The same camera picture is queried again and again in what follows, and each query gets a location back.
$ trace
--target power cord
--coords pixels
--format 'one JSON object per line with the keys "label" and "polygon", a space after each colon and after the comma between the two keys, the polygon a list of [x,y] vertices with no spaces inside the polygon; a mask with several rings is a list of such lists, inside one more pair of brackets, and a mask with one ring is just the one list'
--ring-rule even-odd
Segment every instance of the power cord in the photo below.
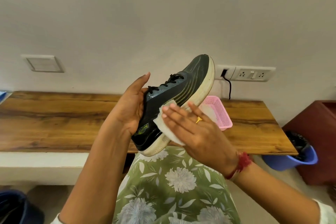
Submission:
{"label": "power cord", "polygon": [[230,84],[229,99],[231,99],[231,82],[230,82],[230,80],[228,80],[228,79],[225,78],[226,71],[227,71],[227,69],[224,69],[223,72],[222,72],[222,74],[220,76],[223,77],[223,79],[225,81],[228,81],[229,84]]}

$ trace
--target black shoelace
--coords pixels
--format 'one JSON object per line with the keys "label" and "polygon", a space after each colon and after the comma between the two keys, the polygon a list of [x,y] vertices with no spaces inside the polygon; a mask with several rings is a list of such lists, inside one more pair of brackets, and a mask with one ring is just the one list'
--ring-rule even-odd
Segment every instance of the black shoelace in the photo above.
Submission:
{"label": "black shoelace", "polygon": [[[177,80],[179,78],[184,79],[184,77],[182,75],[180,75],[180,74],[171,74],[170,78],[168,79],[168,81],[166,81],[165,83],[161,84],[160,86],[164,85],[164,86],[168,87],[167,83],[170,83],[170,82],[171,83],[176,83],[175,80]],[[153,93],[153,90],[159,90],[159,88],[155,87],[155,86],[148,86],[148,91],[149,91],[150,94]]]}

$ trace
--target shoe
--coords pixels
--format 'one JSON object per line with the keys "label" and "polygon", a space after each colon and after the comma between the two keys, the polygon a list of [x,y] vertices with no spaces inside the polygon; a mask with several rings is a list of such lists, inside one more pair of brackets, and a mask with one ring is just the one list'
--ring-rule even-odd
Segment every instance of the shoe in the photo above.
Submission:
{"label": "shoe", "polygon": [[148,86],[144,97],[143,116],[132,140],[142,155],[153,156],[162,151],[170,140],[162,134],[153,120],[159,108],[170,100],[190,111],[192,101],[199,106],[208,95],[215,79],[215,65],[208,55],[199,55],[181,72],[171,74],[168,81],[159,87]]}

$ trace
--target blue object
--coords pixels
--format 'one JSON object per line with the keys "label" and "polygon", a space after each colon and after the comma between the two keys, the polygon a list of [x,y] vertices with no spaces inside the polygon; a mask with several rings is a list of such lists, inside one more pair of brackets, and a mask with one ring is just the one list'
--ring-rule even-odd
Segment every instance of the blue object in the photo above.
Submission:
{"label": "blue object", "polygon": [[0,102],[5,98],[6,93],[7,92],[5,92],[5,91],[0,91]]}
{"label": "blue object", "polygon": [[284,171],[298,165],[314,165],[317,163],[317,154],[312,146],[305,151],[306,161],[299,161],[289,155],[262,155],[265,163],[274,170]]}
{"label": "blue object", "polygon": [[6,216],[10,211],[5,223],[43,224],[44,222],[44,213],[18,190],[0,191],[1,216]]}

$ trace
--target hand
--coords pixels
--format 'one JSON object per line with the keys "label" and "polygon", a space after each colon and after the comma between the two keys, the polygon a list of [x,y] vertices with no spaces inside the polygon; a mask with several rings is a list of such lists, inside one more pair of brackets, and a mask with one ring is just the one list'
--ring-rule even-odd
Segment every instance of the hand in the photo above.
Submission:
{"label": "hand", "polygon": [[119,121],[131,135],[137,131],[139,121],[144,113],[144,93],[148,89],[143,86],[148,82],[150,75],[148,72],[133,82],[109,115],[113,120]]}
{"label": "hand", "polygon": [[[229,175],[238,165],[237,150],[216,123],[193,103],[188,106],[191,113],[175,104],[163,107],[163,121],[185,143],[184,148],[192,158],[224,176]],[[202,120],[196,124],[197,117]]]}

